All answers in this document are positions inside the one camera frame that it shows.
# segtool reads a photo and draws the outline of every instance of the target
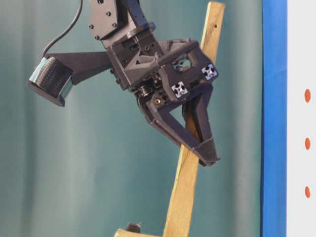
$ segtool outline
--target wooden stick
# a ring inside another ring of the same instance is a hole
[[[213,63],[216,61],[224,10],[225,5],[222,3],[210,2],[208,4],[201,48]],[[198,137],[192,116],[189,116],[186,129]],[[189,236],[198,161],[194,153],[185,146],[181,146],[163,237]]]

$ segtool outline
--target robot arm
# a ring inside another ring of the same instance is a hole
[[[111,69],[122,90],[136,96],[147,122],[175,144],[184,144],[202,165],[218,161],[207,106],[218,77],[195,40],[157,41],[137,0],[91,0],[89,28],[105,52],[47,54],[28,86],[59,106],[69,87]],[[199,139],[171,111],[192,113]]]

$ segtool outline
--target orange dot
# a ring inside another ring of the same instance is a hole
[[[311,95],[311,91],[309,89],[307,89],[305,91],[305,101],[308,103],[311,101],[312,95]]]
[[[310,198],[311,197],[311,191],[310,191],[310,188],[309,187],[305,187],[305,196],[307,198]]]
[[[309,138],[305,139],[305,148],[306,150],[309,150],[311,148],[311,141]]]

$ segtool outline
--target blue stripe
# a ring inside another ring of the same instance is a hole
[[[286,237],[287,0],[263,0],[262,237]]]

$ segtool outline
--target white panel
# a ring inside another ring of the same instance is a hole
[[[288,0],[287,237],[316,237],[315,11],[315,1]],[[309,103],[306,89],[312,94]]]

